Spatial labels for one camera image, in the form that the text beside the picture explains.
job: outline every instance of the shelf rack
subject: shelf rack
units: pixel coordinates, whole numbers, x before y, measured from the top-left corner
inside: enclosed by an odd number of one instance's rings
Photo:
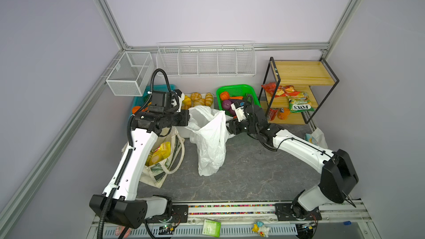
[[[279,85],[293,85],[295,90],[306,92],[309,95],[311,105],[315,111],[312,114],[306,114],[305,112],[291,113],[286,120],[275,118],[274,120],[269,121],[269,123],[309,123],[340,81],[324,58],[320,61],[274,61],[274,58],[271,57],[267,66],[266,75],[264,76],[263,85],[266,83],[270,68],[272,68],[274,81],[276,82],[276,89],[274,90],[273,95],[264,92],[266,94],[266,101],[261,101],[263,88],[261,88],[260,96],[258,96],[258,100],[261,103],[261,107],[265,110],[266,115],[270,108],[289,107],[287,97],[274,97]],[[311,91],[311,86],[332,86],[332,88],[320,104],[318,104],[313,92]]]

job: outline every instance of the black mounting plate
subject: black mounting plate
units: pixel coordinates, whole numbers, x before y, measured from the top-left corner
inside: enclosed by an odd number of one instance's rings
[[[276,208],[276,215],[278,216],[278,221],[298,221],[294,216],[292,216],[291,210],[292,203],[276,203],[274,206]],[[317,221],[322,220],[322,215],[320,214],[319,207],[315,208],[311,214],[316,217]],[[306,221],[314,221],[314,218],[311,215],[308,215],[305,218]]]
[[[177,215],[177,214],[172,215],[173,219],[170,220],[170,221],[166,221],[165,223],[171,223],[171,222],[178,223],[179,217],[181,217],[180,223],[187,222],[187,217],[189,215],[188,210],[189,210],[189,206],[188,205],[174,205],[173,204],[173,209],[172,209],[171,213],[172,214],[173,213],[178,213],[178,214],[180,214],[180,216]],[[158,219],[156,216],[153,216],[152,218],[147,219],[146,221],[148,223],[164,223],[164,220],[163,220],[162,217],[160,219]]]

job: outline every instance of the green snack bag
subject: green snack bag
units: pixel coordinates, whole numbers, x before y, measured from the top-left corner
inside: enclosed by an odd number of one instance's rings
[[[203,235],[220,237],[221,223],[212,220],[205,220],[204,227],[202,228]]]
[[[307,93],[300,92],[296,96],[288,96],[291,113],[301,113],[303,111],[314,111]]]

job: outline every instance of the yellow snack package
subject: yellow snack package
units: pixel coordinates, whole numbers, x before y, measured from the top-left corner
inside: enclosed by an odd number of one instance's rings
[[[167,141],[161,144],[156,150],[151,151],[146,159],[146,166],[152,166],[155,163],[167,158],[171,153],[171,142]]]

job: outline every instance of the white wire basket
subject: white wire basket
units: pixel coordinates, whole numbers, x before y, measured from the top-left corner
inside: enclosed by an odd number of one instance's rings
[[[142,96],[154,70],[150,52],[125,51],[106,82],[114,95]]]
[[[254,44],[158,45],[157,67],[167,76],[254,76]]]

